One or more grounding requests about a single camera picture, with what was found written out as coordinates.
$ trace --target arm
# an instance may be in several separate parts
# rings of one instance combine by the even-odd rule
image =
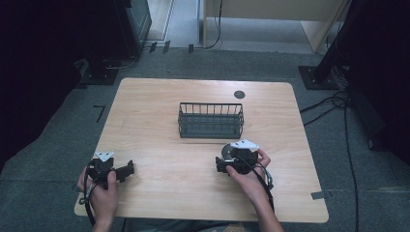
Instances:
[[[77,186],[81,190],[84,190],[84,175],[85,168],[77,182]],[[90,196],[91,206],[93,207],[94,214],[96,216],[96,224],[94,224],[93,231],[109,231],[112,227],[115,214],[117,213],[118,194],[116,187],[117,177],[115,171],[109,172],[107,181],[107,190],[100,186],[96,186]],[[92,182],[88,181],[87,188],[89,188],[91,184]]]
[[[263,166],[268,166],[271,159],[260,149],[258,150],[258,153],[261,156],[261,159],[258,161]],[[253,172],[250,172],[247,175],[239,174],[231,166],[227,166],[226,170],[228,171],[228,174],[241,186],[242,191],[249,198],[249,201],[257,214],[260,231],[283,231],[277,216],[269,204],[265,189],[258,181],[256,175]],[[255,170],[261,177],[265,178],[265,174],[261,167],[255,167]]]

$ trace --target tabletop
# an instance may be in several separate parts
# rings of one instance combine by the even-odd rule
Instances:
[[[328,220],[325,200],[311,196],[321,187],[289,83],[157,78],[122,80],[96,148],[115,153],[114,167],[134,162],[135,174],[117,184],[117,217],[257,220],[239,186],[216,169],[222,147],[239,139],[181,138],[180,102],[241,103],[241,139],[272,160],[278,219]],[[86,216],[77,202],[75,213]]]

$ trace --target black metal basket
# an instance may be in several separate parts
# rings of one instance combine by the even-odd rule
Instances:
[[[181,102],[178,123],[182,138],[241,138],[244,111],[241,103]]]

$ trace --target wire basket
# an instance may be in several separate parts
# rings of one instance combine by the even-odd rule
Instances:
[[[244,111],[241,103],[181,102],[181,138],[241,138]]]

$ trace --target table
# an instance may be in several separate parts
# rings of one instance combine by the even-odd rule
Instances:
[[[202,0],[203,46],[207,44],[207,17],[218,17],[220,0]],[[301,21],[314,52],[348,7],[348,0],[224,0],[222,17]]]
[[[234,97],[238,90],[243,99]],[[96,149],[113,151],[115,167],[135,163],[135,174],[118,184],[117,217],[257,220],[239,186],[216,169],[232,140],[180,138],[180,102],[241,103],[242,138],[272,159],[278,219],[328,220],[324,199],[310,195],[321,187],[290,84],[155,78],[122,80]],[[78,203],[74,211],[86,216]]]

